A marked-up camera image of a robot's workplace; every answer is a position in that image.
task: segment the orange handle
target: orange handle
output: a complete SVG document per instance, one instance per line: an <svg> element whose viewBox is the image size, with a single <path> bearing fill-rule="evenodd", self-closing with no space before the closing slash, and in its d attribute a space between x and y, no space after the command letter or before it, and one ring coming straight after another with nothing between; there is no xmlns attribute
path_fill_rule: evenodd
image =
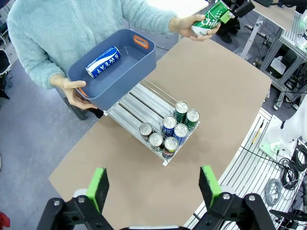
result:
<svg viewBox="0 0 307 230"><path fill-rule="evenodd" d="M149 44L146 40L144 40L143 38L137 36L137 35L134 35L133 36L133 40L136 44L142 46L143 48L145 49L148 49L149 48Z"/></svg>
<svg viewBox="0 0 307 230"><path fill-rule="evenodd" d="M88 97L87 94L86 94L81 88L78 88L78 90L79 90L80 93L82 93L85 97Z"/></svg>

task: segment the light blue fuzzy sweater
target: light blue fuzzy sweater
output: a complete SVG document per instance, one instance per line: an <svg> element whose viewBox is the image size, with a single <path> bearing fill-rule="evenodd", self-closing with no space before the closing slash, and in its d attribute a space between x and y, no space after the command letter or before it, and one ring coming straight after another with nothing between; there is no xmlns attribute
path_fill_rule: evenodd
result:
<svg viewBox="0 0 307 230"><path fill-rule="evenodd" d="M123 19L153 33L169 34L173 12L144 0L17 0L8 16L9 35L33 81L64 74L81 56L115 31Z"/></svg>

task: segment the blue can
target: blue can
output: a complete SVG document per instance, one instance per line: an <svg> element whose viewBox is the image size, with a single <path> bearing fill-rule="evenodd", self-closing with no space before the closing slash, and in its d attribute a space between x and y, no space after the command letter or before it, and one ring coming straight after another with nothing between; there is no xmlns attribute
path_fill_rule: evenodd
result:
<svg viewBox="0 0 307 230"><path fill-rule="evenodd" d="M92 78L96 78L118 59L120 59L120 52L115 46L112 46L88 64L85 69Z"/></svg>
<svg viewBox="0 0 307 230"><path fill-rule="evenodd" d="M174 135L174 128L177 124L176 119L173 116L167 116L162 122L162 132L167 137L172 137Z"/></svg>
<svg viewBox="0 0 307 230"><path fill-rule="evenodd" d="M179 145L182 145L186 141L188 133L189 128L185 124L178 124L175 126L174 138L177 139Z"/></svg>

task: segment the green can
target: green can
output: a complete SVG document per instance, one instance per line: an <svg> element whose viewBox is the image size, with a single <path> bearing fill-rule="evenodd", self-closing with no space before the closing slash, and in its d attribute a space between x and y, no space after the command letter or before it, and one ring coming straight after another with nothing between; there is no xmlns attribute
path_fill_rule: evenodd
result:
<svg viewBox="0 0 307 230"><path fill-rule="evenodd" d="M189 130L192 130L197 125L197 122L200 119L200 113L196 109L190 109L187 112L186 120L184 124L188 127Z"/></svg>
<svg viewBox="0 0 307 230"><path fill-rule="evenodd" d="M201 22L195 22L191 29L196 35L206 35L209 30L217 26L218 23L226 23L232 15L229 7L222 1L217 1L206 13L206 18Z"/></svg>
<svg viewBox="0 0 307 230"><path fill-rule="evenodd" d="M189 110L188 103L184 101L176 103L174 117L178 123L182 124L185 121L188 110Z"/></svg>

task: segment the blue plastic bin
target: blue plastic bin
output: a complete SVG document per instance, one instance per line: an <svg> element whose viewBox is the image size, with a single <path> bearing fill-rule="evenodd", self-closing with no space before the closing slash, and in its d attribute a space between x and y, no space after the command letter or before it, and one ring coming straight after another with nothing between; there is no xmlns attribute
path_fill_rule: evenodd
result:
<svg viewBox="0 0 307 230"><path fill-rule="evenodd" d="M111 46L121 58L93 79L85 67ZM108 110L156 67L155 44L139 33L123 29L115 32L85 54L68 70L71 81L86 81L77 91L101 110Z"/></svg>

